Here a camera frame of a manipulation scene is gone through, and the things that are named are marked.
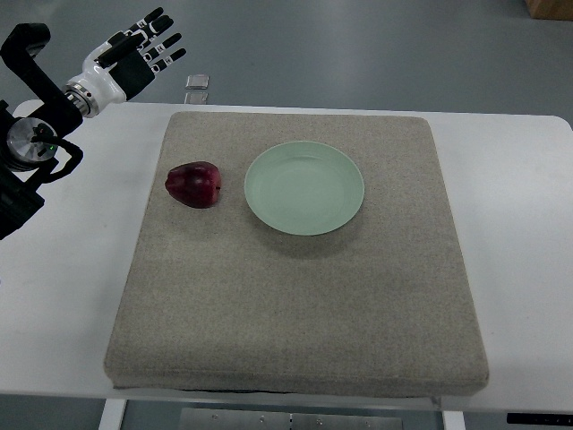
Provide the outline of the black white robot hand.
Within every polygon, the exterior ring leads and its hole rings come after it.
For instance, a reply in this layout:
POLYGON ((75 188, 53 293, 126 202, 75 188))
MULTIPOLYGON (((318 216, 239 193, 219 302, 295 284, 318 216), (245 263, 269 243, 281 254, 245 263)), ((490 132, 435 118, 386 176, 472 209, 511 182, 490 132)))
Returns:
POLYGON ((94 117, 111 104, 133 99, 156 76, 186 54, 173 49, 180 33, 168 37, 174 20, 156 8, 126 30, 120 30, 84 59, 82 71, 63 88, 84 117, 94 117))

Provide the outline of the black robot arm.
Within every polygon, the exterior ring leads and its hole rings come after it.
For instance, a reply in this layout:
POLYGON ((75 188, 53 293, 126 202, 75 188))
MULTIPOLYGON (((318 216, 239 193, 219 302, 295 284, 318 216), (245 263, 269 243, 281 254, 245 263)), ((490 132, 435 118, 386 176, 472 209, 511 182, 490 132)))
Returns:
POLYGON ((1 101, 1 238, 43 207, 42 185, 70 175, 83 159, 65 139, 81 125, 82 113, 35 62, 50 37, 44 23, 21 23, 1 46, 4 64, 42 101, 28 116, 13 116, 1 101))

